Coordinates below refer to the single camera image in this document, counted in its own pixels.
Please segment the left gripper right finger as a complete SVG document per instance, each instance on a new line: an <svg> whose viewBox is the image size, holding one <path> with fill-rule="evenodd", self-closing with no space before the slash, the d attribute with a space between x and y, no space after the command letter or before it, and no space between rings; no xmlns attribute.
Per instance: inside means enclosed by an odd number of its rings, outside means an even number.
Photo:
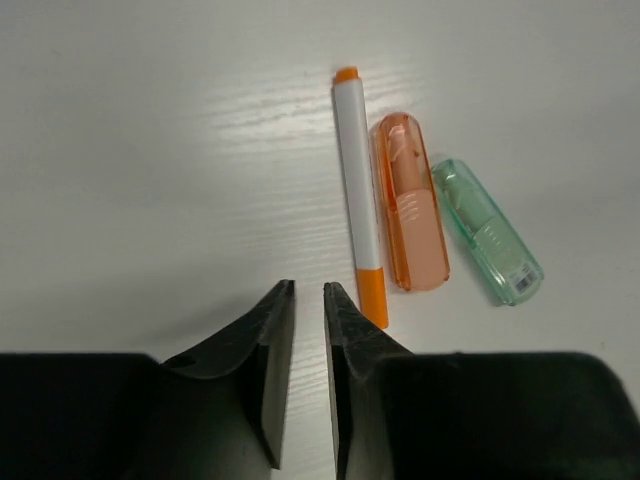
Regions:
<svg viewBox="0 0 640 480"><path fill-rule="evenodd" d="M338 479L391 479L379 368L409 351L365 318L338 282L323 287L333 450Z"/></svg>

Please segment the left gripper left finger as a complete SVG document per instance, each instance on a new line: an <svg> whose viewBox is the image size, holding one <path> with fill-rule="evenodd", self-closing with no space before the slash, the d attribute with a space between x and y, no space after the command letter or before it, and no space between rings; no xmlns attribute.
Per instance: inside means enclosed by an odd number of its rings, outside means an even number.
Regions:
<svg viewBox="0 0 640 480"><path fill-rule="evenodd" d="M240 318L163 363L158 469L280 468L295 306L294 282L281 280Z"/></svg>

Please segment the white pen orange cap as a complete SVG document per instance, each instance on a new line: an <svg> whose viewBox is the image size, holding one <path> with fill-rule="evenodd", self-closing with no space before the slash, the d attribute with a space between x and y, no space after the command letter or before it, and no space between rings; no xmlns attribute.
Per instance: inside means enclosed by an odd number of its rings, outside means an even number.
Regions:
<svg viewBox="0 0 640 480"><path fill-rule="evenodd" d="M338 70L332 94L345 183L360 309L389 325L363 83L354 66Z"/></svg>

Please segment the orange correction tape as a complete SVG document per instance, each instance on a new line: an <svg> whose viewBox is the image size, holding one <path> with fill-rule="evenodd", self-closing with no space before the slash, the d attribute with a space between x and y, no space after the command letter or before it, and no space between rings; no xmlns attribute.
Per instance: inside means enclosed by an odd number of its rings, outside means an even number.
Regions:
<svg viewBox="0 0 640 480"><path fill-rule="evenodd" d="M449 279L450 264L421 127L394 112L370 138L393 281L406 292L434 290Z"/></svg>

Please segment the green correction tape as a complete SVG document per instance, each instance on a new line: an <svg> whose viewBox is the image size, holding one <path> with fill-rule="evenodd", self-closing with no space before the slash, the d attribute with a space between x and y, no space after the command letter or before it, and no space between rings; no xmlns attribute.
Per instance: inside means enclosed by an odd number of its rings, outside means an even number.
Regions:
<svg viewBox="0 0 640 480"><path fill-rule="evenodd" d="M432 168L432 178L447 225L497 299L516 306L534 296L543 269L469 166L449 158Z"/></svg>

